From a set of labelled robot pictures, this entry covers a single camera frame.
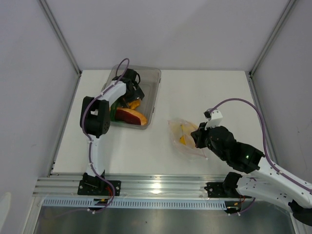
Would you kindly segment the clear plastic food bin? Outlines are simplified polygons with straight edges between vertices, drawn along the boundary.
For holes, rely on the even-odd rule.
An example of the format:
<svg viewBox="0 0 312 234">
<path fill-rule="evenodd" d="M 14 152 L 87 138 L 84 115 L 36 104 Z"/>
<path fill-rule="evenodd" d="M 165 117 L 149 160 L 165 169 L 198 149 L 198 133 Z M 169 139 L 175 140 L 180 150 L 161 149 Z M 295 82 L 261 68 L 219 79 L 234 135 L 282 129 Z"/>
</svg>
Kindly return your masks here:
<svg viewBox="0 0 312 234">
<path fill-rule="evenodd" d="M 136 65 L 130 65 L 128 68 L 138 73 L 138 75 L 136 76 L 136 82 L 139 84 L 140 88 L 144 92 L 144 99 L 141 100 L 141 105 L 137 107 L 135 110 L 143 114 L 147 118 L 148 122 L 146 125 L 140 126 L 128 124 L 123 121 L 118 122 L 110 121 L 110 114 L 107 117 L 109 118 L 111 126 L 145 130 L 152 120 L 156 103 L 156 97 L 161 79 L 161 71 L 154 67 L 136 66 Z M 121 99 L 119 99 L 118 101 L 120 102 L 120 107 L 125 106 L 125 103 L 122 102 Z"/>
</svg>

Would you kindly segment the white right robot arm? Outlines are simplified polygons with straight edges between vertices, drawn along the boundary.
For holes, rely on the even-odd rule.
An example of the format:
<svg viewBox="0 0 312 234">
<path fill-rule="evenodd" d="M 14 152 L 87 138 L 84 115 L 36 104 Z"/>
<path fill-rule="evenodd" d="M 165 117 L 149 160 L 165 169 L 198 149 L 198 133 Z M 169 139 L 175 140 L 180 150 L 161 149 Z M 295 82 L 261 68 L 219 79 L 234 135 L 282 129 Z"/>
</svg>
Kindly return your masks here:
<svg viewBox="0 0 312 234">
<path fill-rule="evenodd" d="M 208 148 L 234 169 L 219 189 L 207 183 L 209 197 L 258 198 L 285 209 L 303 224 L 312 224 L 311 183 L 278 166 L 255 147 L 236 141 L 223 126 L 211 128 L 201 123 L 191 137 L 197 148 Z"/>
</svg>

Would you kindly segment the red yellow mango slice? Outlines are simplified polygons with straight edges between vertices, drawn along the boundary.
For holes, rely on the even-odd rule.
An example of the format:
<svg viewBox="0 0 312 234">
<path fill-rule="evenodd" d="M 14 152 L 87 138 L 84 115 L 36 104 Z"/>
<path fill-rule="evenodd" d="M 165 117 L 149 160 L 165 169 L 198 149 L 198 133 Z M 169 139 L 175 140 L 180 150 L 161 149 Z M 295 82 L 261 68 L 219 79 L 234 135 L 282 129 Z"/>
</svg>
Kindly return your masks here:
<svg viewBox="0 0 312 234">
<path fill-rule="evenodd" d="M 147 118 L 143 114 L 128 108 L 117 108 L 115 120 L 140 126 L 144 126 L 148 122 Z"/>
</svg>

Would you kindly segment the corner aluminium post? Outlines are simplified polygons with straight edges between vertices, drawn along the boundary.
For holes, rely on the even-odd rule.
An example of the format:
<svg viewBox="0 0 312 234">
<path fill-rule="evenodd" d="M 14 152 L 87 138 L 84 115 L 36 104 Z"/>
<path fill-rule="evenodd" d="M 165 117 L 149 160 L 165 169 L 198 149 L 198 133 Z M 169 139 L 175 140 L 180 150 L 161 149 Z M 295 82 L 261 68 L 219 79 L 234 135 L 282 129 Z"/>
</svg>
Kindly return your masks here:
<svg viewBox="0 0 312 234">
<path fill-rule="evenodd" d="M 73 55 L 72 50 L 70 49 L 70 46 L 62 32 L 61 27 L 59 26 L 56 17 L 54 16 L 48 1 L 46 0 L 38 0 L 37 1 L 39 6 L 41 7 L 42 12 L 44 13 L 48 23 L 50 24 L 57 40 L 59 41 L 65 55 L 67 56 L 68 60 L 70 61 L 75 73 L 80 76 L 82 71 L 79 68 L 79 65 Z"/>
<path fill-rule="evenodd" d="M 281 15 L 279 16 L 277 22 L 275 23 L 272 31 L 269 34 L 268 39 L 266 40 L 263 48 L 260 51 L 260 54 L 257 56 L 251 70 L 249 71 L 249 77 L 253 78 L 255 76 L 256 71 L 258 70 L 259 66 L 263 62 L 264 58 L 272 48 L 275 40 L 277 39 L 279 33 L 281 32 L 282 28 L 285 26 L 288 18 L 290 17 L 292 11 L 298 4 L 298 0 L 289 0 L 284 7 Z"/>
</svg>

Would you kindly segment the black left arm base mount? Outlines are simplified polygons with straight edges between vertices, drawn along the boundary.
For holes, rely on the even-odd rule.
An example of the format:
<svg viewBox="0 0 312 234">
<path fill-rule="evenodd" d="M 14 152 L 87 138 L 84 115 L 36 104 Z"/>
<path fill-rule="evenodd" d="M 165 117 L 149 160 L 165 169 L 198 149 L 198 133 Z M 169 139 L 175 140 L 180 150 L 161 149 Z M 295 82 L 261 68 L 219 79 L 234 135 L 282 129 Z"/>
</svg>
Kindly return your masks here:
<svg viewBox="0 0 312 234">
<path fill-rule="evenodd" d="M 121 181 L 109 180 L 115 189 L 115 196 L 120 195 Z M 81 180 L 78 186 L 78 195 L 89 196 L 110 196 L 113 195 L 112 187 L 103 180 L 97 180 L 95 182 L 86 182 Z"/>
</svg>

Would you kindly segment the green onion stalks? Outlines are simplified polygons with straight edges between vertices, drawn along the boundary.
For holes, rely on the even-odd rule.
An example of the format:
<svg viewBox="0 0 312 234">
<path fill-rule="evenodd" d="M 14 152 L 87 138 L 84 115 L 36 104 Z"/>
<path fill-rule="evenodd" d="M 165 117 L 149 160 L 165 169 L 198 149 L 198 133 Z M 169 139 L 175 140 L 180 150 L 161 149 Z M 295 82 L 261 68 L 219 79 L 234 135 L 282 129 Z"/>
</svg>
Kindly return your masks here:
<svg viewBox="0 0 312 234">
<path fill-rule="evenodd" d="M 118 122 L 116 119 L 116 112 L 118 107 L 120 107 L 120 102 L 117 100 L 110 107 L 110 121 Z"/>
</svg>

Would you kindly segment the right corner aluminium post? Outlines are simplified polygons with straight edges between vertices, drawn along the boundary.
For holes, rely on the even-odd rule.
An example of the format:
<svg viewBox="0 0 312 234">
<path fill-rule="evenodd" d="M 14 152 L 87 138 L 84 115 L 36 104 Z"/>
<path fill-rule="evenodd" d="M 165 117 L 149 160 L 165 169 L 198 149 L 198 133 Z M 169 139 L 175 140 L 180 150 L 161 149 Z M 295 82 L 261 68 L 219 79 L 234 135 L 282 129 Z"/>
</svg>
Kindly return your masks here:
<svg viewBox="0 0 312 234">
<path fill-rule="evenodd" d="M 249 77 L 253 78 L 255 76 L 256 71 L 258 70 L 259 66 L 263 62 L 264 58 L 272 48 L 275 40 L 277 39 L 279 33 L 281 32 L 282 28 L 285 26 L 288 18 L 290 17 L 292 11 L 298 4 L 298 0 L 289 0 L 284 7 L 281 15 L 279 16 L 277 22 L 275 23 L 272 31 L 269 34 L 268 39 L 266 40 L 263 48 L 260 51 L 260 54 L 257 56 L 251 70 L 249 71 Z"/>
</svg>

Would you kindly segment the yellow chicken toy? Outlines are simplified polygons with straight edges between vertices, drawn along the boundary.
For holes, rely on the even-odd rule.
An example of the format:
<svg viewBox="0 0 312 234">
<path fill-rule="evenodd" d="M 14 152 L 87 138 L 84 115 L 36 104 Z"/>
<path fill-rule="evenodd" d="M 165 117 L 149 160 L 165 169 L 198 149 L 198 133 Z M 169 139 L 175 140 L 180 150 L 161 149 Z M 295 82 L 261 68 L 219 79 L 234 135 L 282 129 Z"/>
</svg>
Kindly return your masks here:
<svg viewBox="0 0 312 234">
<path fill-rule="evenodd" d="M 129 102 L 127 105 L 129 109 L 135 110 L 137 107 L 141 105 L 141 99 L 137 99 L 132 102 Z"/>
</svg>

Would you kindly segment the clear zip top bag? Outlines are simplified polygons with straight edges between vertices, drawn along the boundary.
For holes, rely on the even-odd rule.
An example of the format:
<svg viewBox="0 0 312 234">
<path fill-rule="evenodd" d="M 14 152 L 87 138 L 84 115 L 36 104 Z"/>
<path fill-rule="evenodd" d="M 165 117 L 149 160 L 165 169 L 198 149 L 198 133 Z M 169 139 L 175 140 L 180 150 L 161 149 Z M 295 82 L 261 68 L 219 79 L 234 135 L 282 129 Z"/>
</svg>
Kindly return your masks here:
<svg viewBox="0 0 312 234">
<path fill-rule="evenodd" d="M 208 160 L 204 150 L 196 148 L 191 133 L 197 130 L 197 126 L 192 122 L 181 118 L 168 120 L 168 131 L 172 145 L 177 151 L 188 157 L 189 160 L 203 158 Z"/>
</svg>

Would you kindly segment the left corner aluminium post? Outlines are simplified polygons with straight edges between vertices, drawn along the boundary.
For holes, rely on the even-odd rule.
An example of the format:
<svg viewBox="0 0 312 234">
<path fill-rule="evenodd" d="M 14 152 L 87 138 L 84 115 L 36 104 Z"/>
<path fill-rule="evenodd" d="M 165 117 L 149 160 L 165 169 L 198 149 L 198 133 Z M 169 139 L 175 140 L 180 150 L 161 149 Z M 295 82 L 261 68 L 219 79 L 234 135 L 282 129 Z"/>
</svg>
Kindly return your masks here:
<svg viewBox="0 0 312 234">
<path fill-rule="evenodd" d="M 79 68 L 79 65 L 73 55 L 72 50 L 70 49 L 70 46 L 62 32 L 61 27 L 59 26 L 56 17 L 54 16 L 48 1 L 46 0 L 38 0 L 37 1 L 39 6 L 41 7 L 42 12 L 44 13 L 48 23 L 50 24 L 57 40 L 59 41 L 65 55 L 67 56 L 68 60 L 70 61 L 75 73 L 80 76 L 82 71 Z"/>
</svg>

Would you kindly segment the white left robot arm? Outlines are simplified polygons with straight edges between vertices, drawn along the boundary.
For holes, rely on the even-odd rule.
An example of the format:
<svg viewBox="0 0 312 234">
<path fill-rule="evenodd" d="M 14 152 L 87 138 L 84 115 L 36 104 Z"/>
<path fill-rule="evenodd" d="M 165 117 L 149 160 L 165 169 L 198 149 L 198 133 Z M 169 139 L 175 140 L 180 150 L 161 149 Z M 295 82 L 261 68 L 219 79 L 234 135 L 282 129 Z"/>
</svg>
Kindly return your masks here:
<svg viewBox="0 0 312 234">
<path fill-rule="evenodd" d="M 88 138 L 88 166 L 82 181 L 89 185 L 93 194 L 100 195 L 106 189 L 104 167 L 99 155 L 99 141 L 108 132 L 111 117 L 132 125 L 144 126 L 147 118 L 136 111 L 145 95 L 140 88 L 140 75 L 133 69 L 126 69 L 116 75 L 109 86 L 97 97 L 83 99 L 80 127 Z"/>
</svg>

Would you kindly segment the orange yellow potato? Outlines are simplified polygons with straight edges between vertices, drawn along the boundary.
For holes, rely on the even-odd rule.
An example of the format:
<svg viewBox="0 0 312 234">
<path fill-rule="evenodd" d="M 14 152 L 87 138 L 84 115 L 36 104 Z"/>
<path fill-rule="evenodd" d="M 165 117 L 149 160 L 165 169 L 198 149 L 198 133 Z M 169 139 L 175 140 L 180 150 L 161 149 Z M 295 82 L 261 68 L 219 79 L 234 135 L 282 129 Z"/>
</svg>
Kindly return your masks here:
<svg viewBox="0 0 312 234">
<path fill-rule="evenodd" d="M 187 138 L 185 136 L 182 136 L 180 139 L 179 139 L 179 142 L 185 146 L 188 145 L 188 141 L 187 141 Z"/>
</svg>

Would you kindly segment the aluminium table edge rail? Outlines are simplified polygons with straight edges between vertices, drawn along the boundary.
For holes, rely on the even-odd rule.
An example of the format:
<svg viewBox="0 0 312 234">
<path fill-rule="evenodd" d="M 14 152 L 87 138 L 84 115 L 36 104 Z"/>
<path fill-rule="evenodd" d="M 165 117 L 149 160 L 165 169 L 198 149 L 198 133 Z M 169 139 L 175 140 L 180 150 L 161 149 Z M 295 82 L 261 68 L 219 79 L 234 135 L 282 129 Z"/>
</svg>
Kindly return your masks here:
<svg viewBox="0 0 312 234">
<path fill-rule="evenodd" d="M 118 175 L 106 176 L 107 180 L 121 181 L 119 198 L 147 199 L 199 199 L 207 197 L 207 182 L 222 182 L 224 175 Z M 55 174 L 40 177 L 33 196 L 77 197 L 82 174 Z"/>
</svg>

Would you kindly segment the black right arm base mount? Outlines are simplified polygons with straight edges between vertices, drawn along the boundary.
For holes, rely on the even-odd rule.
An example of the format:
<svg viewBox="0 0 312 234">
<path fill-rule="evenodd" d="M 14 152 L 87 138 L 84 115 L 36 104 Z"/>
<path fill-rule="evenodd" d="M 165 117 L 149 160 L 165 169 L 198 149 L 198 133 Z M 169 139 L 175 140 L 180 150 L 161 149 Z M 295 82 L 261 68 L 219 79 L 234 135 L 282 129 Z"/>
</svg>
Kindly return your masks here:
<svg viewBox="0 0 312 234">
<path fill-rule="evenodd" d="M 229 172 L 223 182 L 207 182 L 204 190 L 209 198 L 240 198 L 236 189 L 241 178 L 241 174 Z"/>
</svg>

